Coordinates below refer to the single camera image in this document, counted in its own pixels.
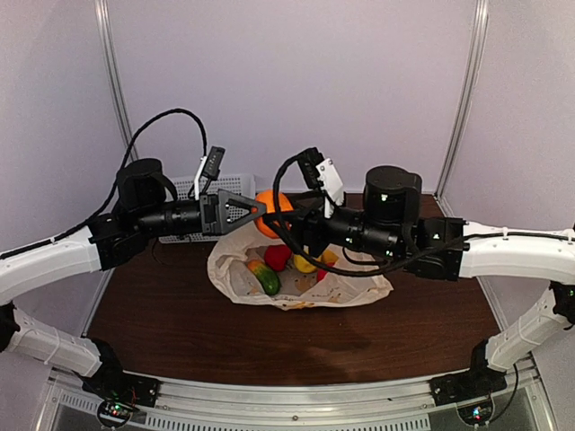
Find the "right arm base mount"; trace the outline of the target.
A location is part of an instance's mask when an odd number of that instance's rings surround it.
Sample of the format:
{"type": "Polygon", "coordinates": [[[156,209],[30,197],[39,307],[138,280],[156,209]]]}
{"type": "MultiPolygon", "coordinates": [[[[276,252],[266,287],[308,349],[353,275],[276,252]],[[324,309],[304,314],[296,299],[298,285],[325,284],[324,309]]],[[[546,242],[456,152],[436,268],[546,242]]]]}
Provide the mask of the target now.
{"type": "Polygon", "coordinates": [[[437,406],[481,398],[507,388],[506,374],[487,367],[445,374],[429,380],[437,406]]]}

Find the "banana print plastic bag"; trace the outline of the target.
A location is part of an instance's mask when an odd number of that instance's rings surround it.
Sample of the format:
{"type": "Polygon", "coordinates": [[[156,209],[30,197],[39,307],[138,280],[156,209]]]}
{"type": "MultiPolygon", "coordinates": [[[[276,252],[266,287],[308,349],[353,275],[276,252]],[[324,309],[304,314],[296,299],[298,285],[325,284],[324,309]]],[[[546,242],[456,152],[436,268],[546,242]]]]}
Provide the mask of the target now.
{"type": "Polygon", "coordinates": [[[260,233],[254,224],[248,224],[219,238],[208,256],[208,278],[233,303],[269,305],[284,311],[361,306],[386,298],[393,291],[391,282],[383,276],[328,274],[319,280],[316,272],[304,274],[298,271],[290,259],[286,269],[278,273],[279,292],[266,295],[247,264],[252,260],[263,262],[267,248],[281,243],[280,239],[271,239],[260,233]]]}

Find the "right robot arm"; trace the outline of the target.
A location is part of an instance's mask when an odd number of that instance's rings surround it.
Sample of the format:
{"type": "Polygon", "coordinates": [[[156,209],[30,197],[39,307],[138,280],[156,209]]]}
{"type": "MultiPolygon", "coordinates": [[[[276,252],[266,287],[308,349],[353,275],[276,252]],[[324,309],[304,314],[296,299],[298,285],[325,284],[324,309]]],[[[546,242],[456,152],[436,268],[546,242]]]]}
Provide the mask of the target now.
{"type": "Polygon", "coordinates": [[[265,223],[305,260],[333,244],[386,260],[370,276],[404,269],[417,277],[457,281],[484,276],[548,281],[542,296],[507,329],[480,342],[461,389],[476,397],[535,347],[574,325],[574,231],[509,230],[461,218],[420,217],[420,175],[395,166],[367,172],[363,208],[345,207],[339,174],[330,161],[301,163],[317,209],[266,215],[265,223]]]}

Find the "orange fruit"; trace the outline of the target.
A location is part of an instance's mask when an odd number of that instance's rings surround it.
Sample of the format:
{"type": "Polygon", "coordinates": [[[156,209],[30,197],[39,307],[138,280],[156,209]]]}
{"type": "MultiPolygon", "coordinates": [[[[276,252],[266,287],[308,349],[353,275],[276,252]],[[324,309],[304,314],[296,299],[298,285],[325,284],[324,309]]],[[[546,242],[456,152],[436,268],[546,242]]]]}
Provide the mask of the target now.
{"type": "MultiPolygon", "coordinates": [[[[271,214],[271,213],[276,212],[276,208],[274,206],[273,190],[272,189],[267,189],[267,190],[264,190],[264,191],[258,193],[255,197],[255,200],[260,202],[260,203],[263,203],[266,206],[266,213],[267,214],[271,214]]],[[[290,212],[290,211],[294,210],[294,207],[292,206],[288,197],[286,195],[284,195],[283,193],[279,193],[279,210],[281,212],[290,212]]],[[[278,239],[279,238],[279,236],[264,223],[262,217],[257,218],[254,223],[255,223],[257,230],[260,233],[262,233],[264,236],[266,236],[270,239],[278,239]]]]}

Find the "green yellow mango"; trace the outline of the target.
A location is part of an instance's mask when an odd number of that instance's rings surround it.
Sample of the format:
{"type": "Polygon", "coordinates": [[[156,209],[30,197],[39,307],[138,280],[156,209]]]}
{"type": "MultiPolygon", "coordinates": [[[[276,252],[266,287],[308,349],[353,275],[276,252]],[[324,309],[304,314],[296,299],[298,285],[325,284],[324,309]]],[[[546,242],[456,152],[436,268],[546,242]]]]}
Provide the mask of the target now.
{"type": "Polygon", "coordinates": [[[259,281],[263,292],[268,296],[277,295],[281,283],[276,272],[261,260],[250,260],[247,268],[259,281]]]}

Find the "red apple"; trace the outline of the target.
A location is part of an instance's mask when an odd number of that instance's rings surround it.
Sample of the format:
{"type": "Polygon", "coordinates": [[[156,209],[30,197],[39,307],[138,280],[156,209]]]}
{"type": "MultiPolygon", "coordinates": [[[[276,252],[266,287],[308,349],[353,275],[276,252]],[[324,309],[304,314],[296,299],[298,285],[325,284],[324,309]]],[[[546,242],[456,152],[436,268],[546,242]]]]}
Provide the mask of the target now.
{"type": "Polygon", "coordinates": [[[291,259],[292,251],[285,244],[271,245],[264,252],[264,262],[275,272],[283,271],[291,259]]]}

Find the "yellow lemon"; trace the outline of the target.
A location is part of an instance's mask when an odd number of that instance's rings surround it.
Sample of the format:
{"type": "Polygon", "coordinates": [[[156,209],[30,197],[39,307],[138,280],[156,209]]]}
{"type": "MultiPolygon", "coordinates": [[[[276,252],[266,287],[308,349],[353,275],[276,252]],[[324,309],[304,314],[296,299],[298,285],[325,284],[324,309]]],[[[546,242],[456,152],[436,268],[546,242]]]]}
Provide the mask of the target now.
{"type": "Polygon", "coordinates": [[[295,268],[302,274],[311,274],[317,270],[317,267],[307,261],[303,256],[295,254],[293,257],[295,268]]]}

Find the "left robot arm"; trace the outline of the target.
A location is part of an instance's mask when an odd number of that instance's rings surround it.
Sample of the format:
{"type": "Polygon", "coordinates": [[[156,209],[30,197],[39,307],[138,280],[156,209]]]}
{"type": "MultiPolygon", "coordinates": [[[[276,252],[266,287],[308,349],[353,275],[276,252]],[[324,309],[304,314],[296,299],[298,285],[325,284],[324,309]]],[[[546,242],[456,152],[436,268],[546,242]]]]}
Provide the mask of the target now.
{"type": "Polygon", "coordinates": [[[264,215],[264,204],[221,189],[181,200],[157,159],[130,163],[116,175],[117,202],[76,233],[1,256],[1,349],[66,368],[111,399],[123,397],[128,377],[107,348],[36,321],[14,298],[71,276],[116,268],[165,236],[221,236],[264,215]]]}

